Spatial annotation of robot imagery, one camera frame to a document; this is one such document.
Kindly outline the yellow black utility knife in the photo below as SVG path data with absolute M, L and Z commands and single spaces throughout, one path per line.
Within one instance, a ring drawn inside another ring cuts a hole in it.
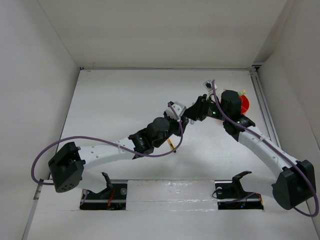
M 170 149 L 171 149 L 174 153 L 176 153 L 176 152 L 177 152 L 177 151 L 176 151 L 176 147 L 175 147 L 175 145 L 173 144 L 173 142 L 171 141 L 171 139 L 168 138 L 166 141 L 167 141 L 168 145 L 170 146 Z

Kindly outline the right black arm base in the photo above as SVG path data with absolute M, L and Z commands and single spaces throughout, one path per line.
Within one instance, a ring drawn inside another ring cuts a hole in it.
M 217 180 L 211 197 L 217 200 L 218 210 L 263 210 L 262 197 L 258 193 L 244 191 L 240 180 L 251 171 L 243 171 L 231 180 Z

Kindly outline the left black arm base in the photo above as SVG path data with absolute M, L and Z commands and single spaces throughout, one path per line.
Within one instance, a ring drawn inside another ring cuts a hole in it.
M 98 193 L 83 190 L 79 209 L 84 211 L 124 211 L 126 210 L 128 180 L 111 180 L 105 172 L 103 189 Z

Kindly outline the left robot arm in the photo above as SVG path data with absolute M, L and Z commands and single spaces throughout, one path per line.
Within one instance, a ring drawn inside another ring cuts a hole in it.
M 119 160 L 155 157 L 156 148 L 172 135 L 183 137 L 188 120 L 183 116 L 186 106 L 178 101 L 169 102 L 162 117 L 157 117 L 146 128 L 116 142 L 103 141 L 100 145 L 76 146 L 75 142 L 64 144 L 48 162 L 53 185 L 57 193 L 74 188 L 87 189 L 100 198 L 111 194 L 106 173 L 97 179 L 90 169 Z

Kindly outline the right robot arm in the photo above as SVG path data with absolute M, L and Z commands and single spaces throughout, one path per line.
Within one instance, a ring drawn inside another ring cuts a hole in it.
M 284 152 L 269 140 L 256 124 L 242 113 L 242 103 L 238 92 L 224 90 L 217 97 L 217 86 L 213 80 L 204 84 L 207 94 L 199 96 L 196 102 L 187 108 L 183 115 L 193 121 L 213 118 L 222 121 L 224 130 L 238 143 L 248 148 L 272 172 L 272 180 L 234 176 L 231 191 L 237 197 L 257 193 L 273 198 L 283 209 L 291 210 L 314 199 L 315 212 L 319 212 L 315 169 L 308 161 L 299 161 Z

